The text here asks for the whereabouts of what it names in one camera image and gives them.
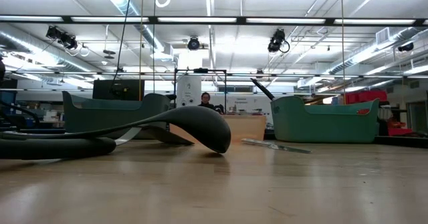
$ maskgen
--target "wooden table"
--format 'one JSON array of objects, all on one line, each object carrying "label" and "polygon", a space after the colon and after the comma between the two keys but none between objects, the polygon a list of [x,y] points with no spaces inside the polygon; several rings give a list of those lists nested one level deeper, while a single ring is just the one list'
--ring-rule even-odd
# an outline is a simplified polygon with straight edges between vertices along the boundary
[{"label": "wooden table", "polygon": [[[252,138],[263,140],[266,127],[265,116],[250,116],[250,115],[222,115],[230,127],[232,142],[239,142],[243,138]],[[198,141],[190,134],[187,134],[183,129],[170,124],[172,133],[177,134],[191,142]]]},{"label": "wooden table", "polygon": [[422,224],[428,150],[133,142],[83,160],[0,160],[2,224]]}]

